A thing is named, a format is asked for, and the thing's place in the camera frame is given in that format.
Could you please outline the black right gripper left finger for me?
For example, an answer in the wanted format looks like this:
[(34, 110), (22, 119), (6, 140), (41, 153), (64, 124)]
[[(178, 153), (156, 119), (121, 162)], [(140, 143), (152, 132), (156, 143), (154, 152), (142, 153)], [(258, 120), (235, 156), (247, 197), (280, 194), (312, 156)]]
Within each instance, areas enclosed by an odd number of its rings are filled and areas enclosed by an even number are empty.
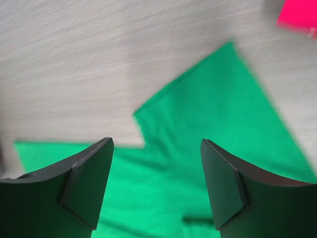
[(97, 228), (113, 140), (18, 178), (0, 181), (3, 238), (89, 238)]

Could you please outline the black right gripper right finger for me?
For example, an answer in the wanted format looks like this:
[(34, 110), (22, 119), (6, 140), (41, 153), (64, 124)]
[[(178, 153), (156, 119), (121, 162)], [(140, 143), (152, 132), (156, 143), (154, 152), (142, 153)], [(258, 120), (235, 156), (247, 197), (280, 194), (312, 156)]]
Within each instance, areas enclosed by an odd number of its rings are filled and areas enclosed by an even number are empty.
[(201, 158), (221, 237), (316, 237), (316, 184), (271, 173), (207, 139), (201, 143)]

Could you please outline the green t-shirt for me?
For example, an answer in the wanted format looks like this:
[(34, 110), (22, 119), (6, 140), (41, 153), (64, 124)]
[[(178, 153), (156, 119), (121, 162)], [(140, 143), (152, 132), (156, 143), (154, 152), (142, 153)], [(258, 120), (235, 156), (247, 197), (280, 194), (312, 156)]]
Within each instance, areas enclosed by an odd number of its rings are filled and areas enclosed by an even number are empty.
[(56, 194), (21, 213), (32, 238), (217, 238), (201, 160), (211, 140), (275, 174), (316, 182), (276, 107), (233, 42), (165, 85), (133, 115), (143, 145), (115, 144), (97, 229)]

